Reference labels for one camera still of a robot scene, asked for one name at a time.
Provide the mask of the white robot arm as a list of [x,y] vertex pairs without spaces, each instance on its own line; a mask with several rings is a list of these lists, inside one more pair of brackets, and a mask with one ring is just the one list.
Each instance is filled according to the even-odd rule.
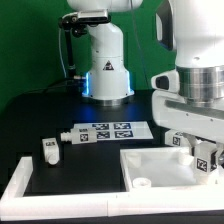
[[[72,23],[92,38],[92,68],[83,95],[106,105],[133,94],[123,65],[123,33],[111,12],[143,0],[67,0]],[[154,76],[152,114],[161,127],[216,143],[224,151],[224,0],[163,0],[156,10],[157,38],[176,52],[175,68]]]

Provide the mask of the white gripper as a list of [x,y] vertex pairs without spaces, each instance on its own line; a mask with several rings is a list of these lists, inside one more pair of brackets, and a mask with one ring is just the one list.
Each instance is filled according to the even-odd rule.
[[216,163],[224,164],[224,99],[216,100],[211,107],[193,107],[177,94],[156,90],[152,114],[158,126],[184,132],[191,154],[199,143],[195,136],[218,142]]

